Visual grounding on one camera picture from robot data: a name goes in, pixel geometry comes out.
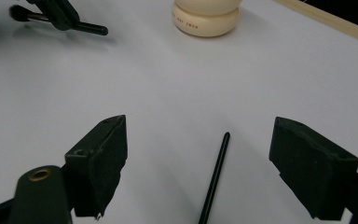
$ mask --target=white table surface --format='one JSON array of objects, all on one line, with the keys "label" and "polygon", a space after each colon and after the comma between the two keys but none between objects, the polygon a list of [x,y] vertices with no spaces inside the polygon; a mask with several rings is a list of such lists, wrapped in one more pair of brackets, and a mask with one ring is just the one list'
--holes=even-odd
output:
[{"label": "white table surface", "polygon": [[[237,28],[184,35],[168,0],[73,0],[108,36],[13,21],[0,1],[0,203],[100,120],[127,116],[129,158],[99,223],[198,223],[225,132],[209,223],[312,220],[269,161],[275,117],[358,156],[358,40],[270,0],[244,0]],[[94,223],[74,218],[74,223]]]}]

